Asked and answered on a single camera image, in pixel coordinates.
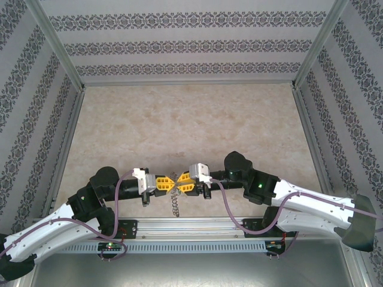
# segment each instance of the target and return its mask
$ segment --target black bracket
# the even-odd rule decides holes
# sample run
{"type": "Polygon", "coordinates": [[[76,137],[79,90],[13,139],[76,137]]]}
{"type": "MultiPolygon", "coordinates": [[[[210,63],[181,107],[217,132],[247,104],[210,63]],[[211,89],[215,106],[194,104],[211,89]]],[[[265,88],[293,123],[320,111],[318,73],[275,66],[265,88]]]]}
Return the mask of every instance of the black bracket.
{"type": "MultiPolygon", "coordinates": [[[[264,225],[264,220],[259,218],[245,218],[243,219],[243,226],[249,230],[257,231],[257,230],[262,230],[266,226],[264,225]]],[[[244,233],[245,238],[268,238],[268,237],[283,237],[283,232],[280,230],[276,225],[273,226],[268,232],[265,232],[263,234],[259,235],[253,235],[253,234],[248,234],[244,233]]],[[[285,233],[285,238],[286,237],[294,237],[296,232],[286,232],[285,233]]],[[[283,252],[286,250],[286,244],[283,240],[275,240],[275,241],[265,241],[266,244],[266,250],[271,251],[273,253],[267,253],[266,255],[272,255],[276,256],[275,254],[281,255],[283,252]]]]}
{"type": "MultiPolygon", "coordinates": [[[[258,231],[265,229],[267,226],[263,226],[263,219],[261,218],[245,218],[243,219],[243,226],[252,231],[258,231]]],[[[244,232],[245,238],[268,238],[268,237],[283,237],[283,232],[276,225],[273,226],[268,232],[259,235],[248,234],[244,232]]],[[[294,237],[295,232],[286,232],[286,237],[294,237]]]]}
{"type": "Polygon", "coordinates": [[[115,235],[115,239],[136,239],[137,235],[137,220],[125,220],[118,221],[118,232],[115,235]]]}

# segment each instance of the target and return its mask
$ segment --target patterned wallpaper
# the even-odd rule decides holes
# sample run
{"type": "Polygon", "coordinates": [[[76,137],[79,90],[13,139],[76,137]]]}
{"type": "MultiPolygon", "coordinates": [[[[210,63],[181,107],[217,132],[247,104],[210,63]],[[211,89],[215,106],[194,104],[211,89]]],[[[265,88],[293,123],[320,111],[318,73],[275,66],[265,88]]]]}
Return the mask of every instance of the patterned wallpaper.
{"type": "Polygon", "coordinates": [[[92,84],[293,80],[334,0],[286,2],[41,4],[82,80],[92,84]]]}
{"type": "Polygon", "coordinates": [[[77,91],[22,0],[0,4],[0,233],[41,216],[77,91]]]}
{"type": "MultiPolygon", "coordinates": [[[[383,214],[383,0],[350,1],[300,87],[335,194],[383,214]]],[[[383,286],[383,234],[363,254],[383,286]]]]}

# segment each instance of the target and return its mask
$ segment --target metal frame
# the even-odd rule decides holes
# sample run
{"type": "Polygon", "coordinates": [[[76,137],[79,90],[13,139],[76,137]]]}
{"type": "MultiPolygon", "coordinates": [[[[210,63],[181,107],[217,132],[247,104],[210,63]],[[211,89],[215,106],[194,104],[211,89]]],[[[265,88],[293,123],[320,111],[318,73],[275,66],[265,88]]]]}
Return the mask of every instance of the metal frame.
{"type": "Polygon", "coordinates": [[[42,216],[48,216],[48,214],[50,213],[50,210],[54,208],[55,201],[53,199],[56,198],[57,194],[59,193],[61,180],[64,175],[66,161],[68,160],[69,150],[71,149],[74,132],[76,130],[77,121],[80,116],[81,107],[83,105],[85,92],[86,92],[86,88],[83,88],[79,91],[79,94],[77,96],[75,108],[72,114],[72,118],[68,124],[68,131],[63,143],[63,151],[59,157],[57,171],[54,174],[54,177],[52,179],[52,186],[48,193],[46,204],[42,212],[42,216]]]}
{"type": "Polygon", "coordinates": [[[158,85],[230,85],[230,84],[285,84],[291,80],[184,80],[184,81],[131,81],[131,82],[87,82],[86,87],[111,86],[158,86],[158,85]]]}
{"type": "MultiPolygon", "coordinates": [[[[173,243],[182,245],[187,242],[200,243],[202,245],[219,245],[224,244],[228,246],[233,243],[245,244],[248,242],[263,244],[265,241],[278,240],[280,237],[259,237],[259,238],[245,238],[244,233],[237,229],[234,223],[228,217],[216,217],[216,218],[121,218],[121,219],[135,219],[138,221],[137,237],[136,239],[129,239],[132,246],[153,246],[168,245],[173,243]]],[[[244,217],[236,217],[237,221],[242,221],[244,217]]],[[[328,240],[331,237],[317,236],[314,234],[301,234],[298,240],[328,240]]],[[[355,287],[372,287],[371,281],[368,277],[366,268],[361,260],[360,252],[354,251],[347,246],[341,246],[346,265],[351,276],[352,283],[355,287]]],[[[171,250],[167,253],[176,253],[177,251],[171,250]]],[[[223,252],[234,252],[233,250],[227,250],[223,252]]],[[[241,252],[256,252],[253,249],[249,251],[241,252]]],[[[82,250],[76,249],[74,251],[63,253],[75,253],[82,254],[88,253],[82,250]]],[[[30,287],[32,286],[33,278],[38,274],[39,266],[37,266],[33,272],[29,273],[23,278],[15,280],[11,287],[30,287]]]]}
{"type": "Polygon", "coordinates": [[[42,8],[40,1],[25,0],[25,3],[37,21],[38,25],[40,26],[40,29],[47,38],[47,41],[51,45],[53,51],[56,53],[57,58],[60,60],[61,65],[64,67],[76,90],[80,91],[84,86],[80,75],[78,74],[75,66],[69,58],[64,45],[61,43],[59,36],[57,35],[54,27],[52,26],[52,23],[42,8]]]}
{"type": "Polygon", "coordinates": [[[315,59],[317,58],[319,52],[321,51],[326,39],[329,37],[332,29],[334,28],[338,18],[341,16],[343,10],[345,9],[346,5],[348,3],[348,0],[335,0],[329,14],[327,15],[326,19],[324,20],[324,23],[315,38],[314,42],[312,43],[310,50],[307,53],[307,56],[303,60],[303,63],[301,64],[297,76],[294,80],[294,84],[296,87],[299,87],[302,85],[303,81],[305,80],[306,75],[308,74],[309,70],[311,69],[312,64],[314,63],[315,59]]]}
{"type": "MultiPolygon", "coordinates": [[[[260,240],[192,241],[192,242],[124,242],[129,254],[222,254],[266,253],[266,242],[260,240]]],[[[84,242],[65,248],[60,254],[99,254],[99,242],[84,242]]],[[[104,254],[122,254],[119,251],[104,251],[104,254]]]]}
{"type": "Polygon", "coordinates": [[[361,252],[353,250],[345,246],[343,243],[341,243],[341,245],[352,284],[358,287],[372,287],[372,282],[361,256],[361,252]]]}

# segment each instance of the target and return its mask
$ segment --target purple cable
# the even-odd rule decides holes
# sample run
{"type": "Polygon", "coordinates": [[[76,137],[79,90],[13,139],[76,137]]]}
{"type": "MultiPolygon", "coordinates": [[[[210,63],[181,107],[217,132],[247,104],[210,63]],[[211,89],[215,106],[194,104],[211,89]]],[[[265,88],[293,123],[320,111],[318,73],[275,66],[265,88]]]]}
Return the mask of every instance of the purple cable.
{"type": "Polygon", "coordinates": [[[353,208],[353,207],[349,207],[349,206],[344,206],[343,204],[340,204],[340,203],[336,203],[336,202],[332,202],[331,200],[327,200],[327,199],[322,199],[321,197],[319,196],[314,196],[312,194],[309,194],[309,193],[301,193],[301,192],[294,192],[294,193],[290,193],[288,196],[286,196],[284,198],[284,200],[282,201],[281,205],[279,206],[279,209],[278,209],[278,212],[276,213],[276,216],[274,218],[274,220],[270,223],[269,226],[267,226],[266,228],[262,229],[262,230],[257,230],[257,231],[254,231],[254,230],[250,230],[250,229],[247,229],[245,227],[243,227],[233,216],[231,210],[230,210],[230,207],[229,207],[229,204],[227,203],[227,198],[226,198],[226,192],[225,192],[225,189],[223,188],[222,186],[222,183],[219,181],[219,180],[216,180],[216,179],[211,179],[212,182],[218,184],[218,186],[220,187],[221,189],[221,192],[222,192],[222,197],[223,197],[223,202],[225,204],[225,208],[226,208],[226,211],[227,211],[227,214],[229,215],[230,219],[233,221],[233,223],[239,228],[241,229],[242,231],[248,233],[248,234],[253,234],[253,235],[259,235],[259,234],[263,234],[263,233],[266,233],[268,232],[271,228],[273,228],[273,226],[277,223],[278,221],[278,218],[279,216],[281,215],[281,212],[282,212],[282,208],[283,206],[286,204],[287,200],[289,200],[290,198],[292,198],[293,196],[306,196],[306,197],[310,197],[312,199],[316,199],[316,200],[319,200],[319,201],[323,201],[325,203],[328,203],[328,204],[332,204],[332,205],[335,205],[337,207],[340,207],[340,208],[343,208],[343,209],[348,209],[348,210],[351,210],[351,211],[354,211],[354,212],[358,212],[358,213],[361,213],[363,215],[367,215],[367,216],[371,216],[371,217],[374,217],[376,219],[379,219],[379,220],[383,220],[383,216],[379,216],[379,215],[376,215],[376,214],[373,214],[373,213],[370,213],[370,212],[366,212],[366,211],[363,211],[363,210],[360,210],[360,209],[356,209],[356,208],[353,208]]]}
{"type": "Polygon", "coordinates": [[[27,237],[28,235],[30,235],[31,233],[33,233],[34,231],[40,229],[41,227],[43,226],[46,226],[50,223],[54,223],[54,222],[61,222],[61,221],[68,221],[68,222],[72,222],[72,223],[76,223],[78,225],[81,225],[83,227],[85,227],[86,229],[90,230],[91,232],[93,232],[95,235],[97,235],[98,237],[101,237],[103,239],[106,239],[106,240],[111,240],[115,237],[115,235],[117,234],[117,230],[118,230],[118,191],[120,189],[120,185],[122,183],[122,180],[127,177],[128,175],[131,175],[133,173],[133,170],[130,170],[128,171],[127,173],[125,173],[117,182],[117,185],[115,186],[115,194],[114,194],[114,208],[115,208],[115,211],[114,211],[114,230],[113,230],[113,233],[112,235],[110,236],[106,236],[100,232],[98,232],[97,230],[95,230],[94,228],[90,227],[89,225],[87,225],[86,223],[82,222],[82,221],[79,221],[77,219],[72,219],[72,218],[58,218],[58,219],[52,219],[50,221],[46,221],[46,222],[43,222],[39,225],[37,225],[36,227],[32,228],[31,230],[29,230],[28,232],[25,232],[23,235],[21,235],[18,239],[16,239],[15,241],[12,242],[11,245],[9,245],[7,248],[5,248],[1,253],[0,253],[0,258],[3,257],[4,254],[6,254],[12,247],[13,245],[15,244],[18,244],[19,242],[21,242],[25,237],[27,237]]]}

